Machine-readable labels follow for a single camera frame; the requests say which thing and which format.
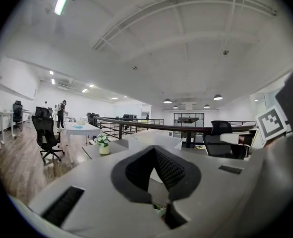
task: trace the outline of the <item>floor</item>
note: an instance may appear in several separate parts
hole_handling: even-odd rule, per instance
[[[0,179],[6,192],[23,203],[28,204],[35,195],[55,179],[69,172],[80,163],[89,160],[82,146],[85,145],[85,137],[72,135],[70,146],[66,146],[67,135],[61,134],[60,148],[58,152],[61,162],[49,155],[46,165],[42,161],[41,147],[36,142],[36,131],[30,129],[28,122],[24,123],[23,130],[14,129],[16,139],[12,139],[10,130],[5,131],[5,144],[0,150]],[[73,151],[74,163],[69,160],[68,149]]]

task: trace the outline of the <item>office chair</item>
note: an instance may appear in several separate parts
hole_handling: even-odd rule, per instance
[[[232,133],[232,127],[227,121],[211,121],[212,130],[210,134],[203,134],[203,141],[205,143],[209,156],[237,159],[237,152],[231,154],[231,145],[220,140],[220,135],[223,133]]]
[[[22,131],[23,128],[23,106],[20,101],[15,101],[13,104],[13,122],[15,122],[15,127],[19,128]]]
[[[43,162],[46,163],[45,158],[49,154],[53,154],[56,156],[59,161],[61,161],[60,157],[58,157],[55,152],[62,152],[65,155],[63,150],[54,150],[53,147],[60,143],[60,133],[58,135],[54,135],[54,120],[49,118],[49,110],[41,107],[36,107],[35,115],[32,116],[32,122],[37,132],[37,143],[43,149],[40,151],[41,155],[44,152],[46,154],[43,156]]]

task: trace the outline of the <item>person wearing black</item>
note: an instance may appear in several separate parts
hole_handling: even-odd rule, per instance
[[[63,113],[66,113],[65,106],[67,105],[67,101],[63,100],[62,103],[59,105],[59,111],[57,111],[58,121],[57,121],[57,128],[59,128],[59,123],[61,123],[61,127],[63,127]]]

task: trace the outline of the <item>flower pot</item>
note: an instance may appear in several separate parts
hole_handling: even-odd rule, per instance
[[[99,146],[99,152],[101,155],[106,155],[110,153],[109,146]]]

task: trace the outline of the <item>white ceiling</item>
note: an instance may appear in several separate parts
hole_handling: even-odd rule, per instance
[[[172,105],[188,101],[213,108],[252,90],[237,84],[239,76],[250,73],[242,63],[264,45],[269,36],[264,29],[281,12],[276,0],[68,0],[58,16],[53,13],[56,1],[26,0],[20,32],[52,39],[52,46],[58,45],[54,40],[84,43],[92,56],[111,57],[118,64],[113,70],[136,82],[111,79],[96,67],[95,77],[86,80],[149,104],[170,98]],[[225,96],[217,104],[212,101],[216,94]],[[107,91],[103,95],[110,97]]]
[[[37,72],[41,81],[51,83],[52,79],[54,79],[55,87],[65,91],[69,91],[70,93],[80,94],[89,98],[99,99],[99,100],[108,101],[112,103],[132,100],[129,97],[124,98],[125,95],[113,93],[111,91],[101,89],[97,86],[89,87],[89,85],[91,85],[92,83],[81,82],[79,80],[75,80],[68,76],[61,75],[57,72],[54,72],[54,74],[51,75],[50,71],[39,68],[37,66],[33,66],[33,68]]]

